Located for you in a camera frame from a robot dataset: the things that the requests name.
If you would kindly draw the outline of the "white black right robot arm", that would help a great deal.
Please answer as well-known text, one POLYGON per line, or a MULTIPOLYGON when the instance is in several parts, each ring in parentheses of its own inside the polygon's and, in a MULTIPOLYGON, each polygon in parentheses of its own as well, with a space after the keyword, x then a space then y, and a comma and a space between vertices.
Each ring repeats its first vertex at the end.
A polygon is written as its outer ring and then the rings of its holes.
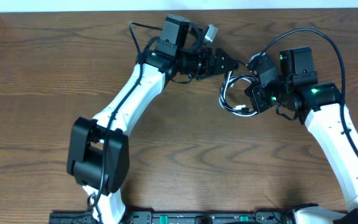
POLYGON ((245 90, 262 113, 272 106, 294 112, 321 146, 341 187, 347 213, 312 203, 282 215, 282 223, 358 223, 358 133, 341 94, 332 83, 320 83, 309 47, 280 51, 276 67, 267 54, 253 56, 247 68, 256 82, 245 90))

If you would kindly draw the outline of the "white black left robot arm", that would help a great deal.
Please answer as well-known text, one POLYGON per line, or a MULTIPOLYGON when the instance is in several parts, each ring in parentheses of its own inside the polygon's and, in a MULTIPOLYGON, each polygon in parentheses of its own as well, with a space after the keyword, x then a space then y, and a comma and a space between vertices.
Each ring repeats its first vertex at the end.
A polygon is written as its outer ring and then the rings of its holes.
POLYGON ((169 14, 160 35, 144 48, 135 43, 132 74, 115 98, 92 119, 79 117, 71 129, 67 172, 88 195, 87 223, 119 223, 126 212, 121 186, 129 171, 129 136, 152 100, 176 74, 204 80, 238 69, 221 48, 213 50, 218 28, 199 28, 169 14))

